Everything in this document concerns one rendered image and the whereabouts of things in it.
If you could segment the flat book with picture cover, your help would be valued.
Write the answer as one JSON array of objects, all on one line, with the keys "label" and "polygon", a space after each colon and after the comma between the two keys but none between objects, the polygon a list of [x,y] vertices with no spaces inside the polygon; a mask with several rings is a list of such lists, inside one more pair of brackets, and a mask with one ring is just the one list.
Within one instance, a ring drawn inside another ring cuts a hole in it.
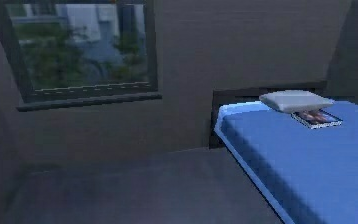
[{"label": "flat book with picture cover", "polygon": [[340,118],[324,110],[295,112],[291,114],[291,117],[309,129],[333,127],[342,124]]}]

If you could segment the dark framed window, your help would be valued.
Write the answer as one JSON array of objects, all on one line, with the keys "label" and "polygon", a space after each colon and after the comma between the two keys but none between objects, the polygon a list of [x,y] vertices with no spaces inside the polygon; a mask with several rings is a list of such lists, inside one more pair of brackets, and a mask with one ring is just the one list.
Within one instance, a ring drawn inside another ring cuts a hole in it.
[{"label": "dark framed window", "polygon": [[0,0],[20,112],[160,98],[154,0]]}]

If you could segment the grey pillow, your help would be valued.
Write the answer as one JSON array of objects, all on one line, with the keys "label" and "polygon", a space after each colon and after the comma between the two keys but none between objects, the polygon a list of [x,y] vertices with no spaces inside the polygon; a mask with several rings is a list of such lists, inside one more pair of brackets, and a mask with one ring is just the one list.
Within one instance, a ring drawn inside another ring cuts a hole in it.
[{"label": "grey pillow", "polygon": [[268,107],[283,113],[319,110],[330,107],[334,101],[303,90],[284,90],[262,94],[259,100]]}]

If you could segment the blue bed with dark frame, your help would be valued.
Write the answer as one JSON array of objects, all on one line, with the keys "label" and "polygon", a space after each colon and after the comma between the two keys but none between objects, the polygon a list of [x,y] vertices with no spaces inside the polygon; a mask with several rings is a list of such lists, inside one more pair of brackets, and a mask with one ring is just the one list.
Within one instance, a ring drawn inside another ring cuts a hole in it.
[{"label": "blue bed with dark frame", "polygon": [[216,90],[213,147],[224,145],[284,224],[358,224],[358,104],[336,99],[334,127],[310,129],[259,97],[275,86]]}]

